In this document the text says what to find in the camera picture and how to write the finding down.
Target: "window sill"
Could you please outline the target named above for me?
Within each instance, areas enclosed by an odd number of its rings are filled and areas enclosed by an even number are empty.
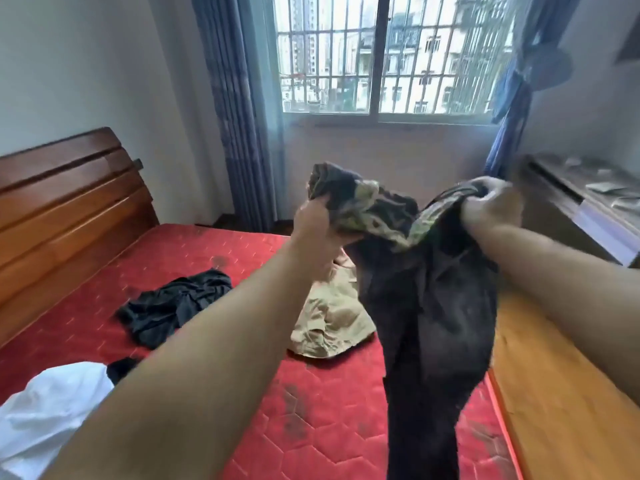
[[[429,126],[495,126],[489,115],[451,116],[448,114],[336,114],[283,112],[285,127],[301,128],[395,128],[425,129]]]

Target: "wooden board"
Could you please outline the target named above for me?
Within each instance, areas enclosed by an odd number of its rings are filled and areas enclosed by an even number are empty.
[[[109,128],[0,158],[0,346],[156,224]]]
[[[526,480],[640,479],[640,408],[517,291],[490,377]]]

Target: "person's left arm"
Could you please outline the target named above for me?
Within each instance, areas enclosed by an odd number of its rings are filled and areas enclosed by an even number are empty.
[[[216,477],[276,373],[312,282],[348,240],[329,229],[325,202],[300,209],[272,259],[123,379],[42,480]]]

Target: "person's right arm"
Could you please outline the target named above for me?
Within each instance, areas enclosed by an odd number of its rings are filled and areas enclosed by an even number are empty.
[[[463,207],[469,233],[576,345],[640,398],[640,271],[520,228],[517,192],[501,180],[485,182],[490,195]]]

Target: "forearm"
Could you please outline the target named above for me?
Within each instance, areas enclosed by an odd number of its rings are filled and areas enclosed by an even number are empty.
[[[473,234],[592,360],[626,389],[640,392],[640,271],[512,225]]]
[[[43,478],[217,474],[284,355],[307,271],[288,242],[132,371]]]

